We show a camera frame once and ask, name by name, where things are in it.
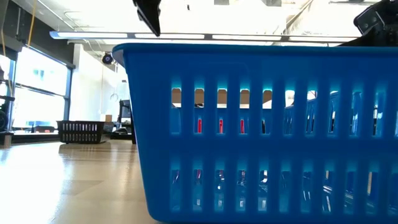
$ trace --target black basket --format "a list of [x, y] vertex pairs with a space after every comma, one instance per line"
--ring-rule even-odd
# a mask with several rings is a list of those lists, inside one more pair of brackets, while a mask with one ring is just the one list
[[63, 143], [98, 144], [111, 139], [112, 122], [57, 121]]

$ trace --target blue plastic basket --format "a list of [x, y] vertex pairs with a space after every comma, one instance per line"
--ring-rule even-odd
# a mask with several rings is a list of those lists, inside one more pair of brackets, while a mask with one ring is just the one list
[[[113, 54], [128, 74], [156, 220], [398, 222], [397, 49], [123, 44]], [[197, 88], [204, 108], [194, 108]], [[243, 89], [249, 109], [239, 109]]]

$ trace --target window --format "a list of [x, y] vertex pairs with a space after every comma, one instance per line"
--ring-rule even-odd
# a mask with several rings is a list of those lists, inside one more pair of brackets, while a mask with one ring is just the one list
[[64, 95], [68, 68], [34, 50], [23, 48], [18, 54], [16, 83]]
[[7, 80], [11, 69], [11, 60], [3, 55], [0, 55], [0, 79]]
[[65, 100], [62, 96], [50, 96], [17, 87], [15, 98], [12, 126], [16, 131], [38, 126], [57, 129], [57, 121], [63, 120]]
[[16, 65], [11, 121], [15, 133], [57, 132], [57, 121], [68, 117], [68, 74], [65, 65], [35, 50], [22, 49]]

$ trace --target ceiling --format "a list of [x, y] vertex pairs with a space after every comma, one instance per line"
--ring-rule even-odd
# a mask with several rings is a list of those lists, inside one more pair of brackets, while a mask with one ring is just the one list
[[[13, 1], [32, 12], [35, 0]], [[262, 0], [229, 0], [228, 6], [215, 5], [214, 0], [162, 0], [160, 26], [162, 32], [171, 33], [278, 34], [276, 30], [285, 27], [308, 1], [282, 0], [282, 7], [269, 7]], [[378, 0], [365, 0], [366, 4], [314, 1], [317, 4], [294, 34], [357, 36], [354, 17]], [[58, 31], [150, 32], [138, 19], [132, 0], [37, 0], [36, 16]], [[85, 48], [93, 53], [118, 43], [91, 40]]]

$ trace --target wall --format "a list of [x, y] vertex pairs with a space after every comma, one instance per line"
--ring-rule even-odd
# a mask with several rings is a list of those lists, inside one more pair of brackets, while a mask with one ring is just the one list
[[127, 83], [121, 81], [126, 78], [124, 70], [105, 67], [81, 44], [75, 45], [73, 64], [70, 120], [100, 121], [102, 114], [111, 114], [116, 121], [119, 100], [129, 99]]
[[[16, 43], [27, 43], [32, 21], [31, 14], [22, 8], [19, 14], [19, 9], [16, 3], [9, 1], [3, 27], [6, 46], [15, 51], [20, 50]], [[67, 40], [54, 40], [50, 36], [50, 31], [53, 31], [51, 27], [35, 18], [31, 46], [73, 67], [73, 44], [68, 44]]]

